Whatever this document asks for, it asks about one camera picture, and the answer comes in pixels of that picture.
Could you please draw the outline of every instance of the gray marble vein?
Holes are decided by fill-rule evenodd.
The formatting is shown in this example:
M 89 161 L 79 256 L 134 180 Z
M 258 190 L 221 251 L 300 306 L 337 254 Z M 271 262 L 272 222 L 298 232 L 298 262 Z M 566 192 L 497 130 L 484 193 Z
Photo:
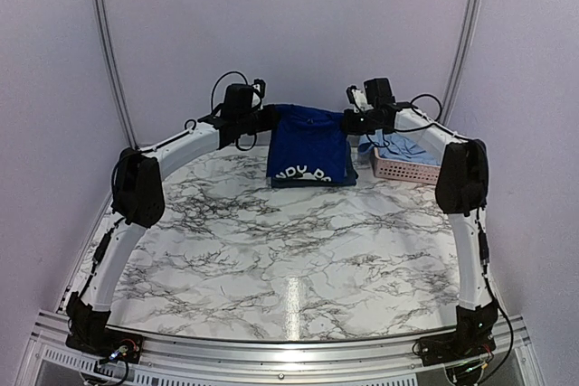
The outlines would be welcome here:
M 166 212 L 125 267 L 112 324 L 296 341 L 454 323 L 456 250 L 433 187 L 375 179 L 357 164 L 355 187 L 272 190 L 266 155 L 227 148 L 166 180 Z

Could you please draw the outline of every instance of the light blue cloth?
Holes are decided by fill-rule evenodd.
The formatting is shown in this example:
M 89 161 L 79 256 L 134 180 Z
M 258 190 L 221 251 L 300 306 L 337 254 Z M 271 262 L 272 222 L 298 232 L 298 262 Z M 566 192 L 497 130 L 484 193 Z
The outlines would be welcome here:
M 400 162 L 419 163 L 421 165 L 441 165 L 432 155 L 416 145 L 413 140 L 398 133 L 382 135 L 382 130 L 376 130 L 376 133 L 370 135 L 370 138 L 375 144 L 383 146 L 378 149 L 382 158 L 390 158 Z M 368 137 L 361 136 L 358 145 L 358 154 L 370 155 L 370 153 L 374 152 L 374 147 L 368 140 Z

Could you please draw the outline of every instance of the plastic laundry basket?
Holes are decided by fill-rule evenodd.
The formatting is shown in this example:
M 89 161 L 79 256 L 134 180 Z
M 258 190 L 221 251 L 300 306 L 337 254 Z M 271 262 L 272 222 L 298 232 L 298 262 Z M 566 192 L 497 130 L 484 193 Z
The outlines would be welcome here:
M 378 153 L 378 148 L 374 148 L 374 152 L 370 156 L 376 178 L 436 184 L 438 181 L 438 173 L 441 171 L 439 166 L 420 165 L 418 163 L 407 163 L 382 158 Z

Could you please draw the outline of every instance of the blue fabric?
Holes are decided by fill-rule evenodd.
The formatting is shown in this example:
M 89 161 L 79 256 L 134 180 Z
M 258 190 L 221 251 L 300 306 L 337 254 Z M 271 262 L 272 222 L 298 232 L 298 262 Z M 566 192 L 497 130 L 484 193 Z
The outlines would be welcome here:
M 400 162 L 419 163 L 422 165 L 441 165 L 438 160 L 416 145 L 413 140 L 398 133 L 382 135 L 382 130 L 377 130 L 375 135 L 370 135 L 370 138 L 379 146 L 387 146 L 379 148 L 379 154 L 382 158 L 389 158 Z M 372 153 L 374 152 L 373 148 L 374 145 L 370 143 L 366 136 L 360 137 L 358 154 L 366 155 Z
M 299 177 L 342 183 L 346 178 L 346 134 L 340 124 L 344 114 L 276 105 L 280 122 L 271 132 L 267 176 Z
M 347 145 L 347 155 L 346 155 L 346 178 L 342 183 L 332 183 L 328 181 L 317 181 L 317 180 L 303 180 L 301 178 L 271 178 L 271 187 L 275 189 L 284 189 L 288 187 L 320 187 L 320 186 L 349 186 L 356 185 L 356 180 L 358 178 L 358 173 L 354 169 L 352 164 L 352 155 L 350 150 L 350 144 L 346 142 Z

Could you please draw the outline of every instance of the white marble surface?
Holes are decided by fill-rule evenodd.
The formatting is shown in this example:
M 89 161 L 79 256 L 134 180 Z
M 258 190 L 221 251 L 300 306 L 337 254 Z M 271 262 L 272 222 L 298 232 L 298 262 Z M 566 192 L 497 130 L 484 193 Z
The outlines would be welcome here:
M 432 186 L 357 165 L 356 187 L 272 190 L 266 155 L 227 148 L 166 180 L 166 212 L 125 267 L 111 324 L 291 341 L 454 324 L 456 250 Z

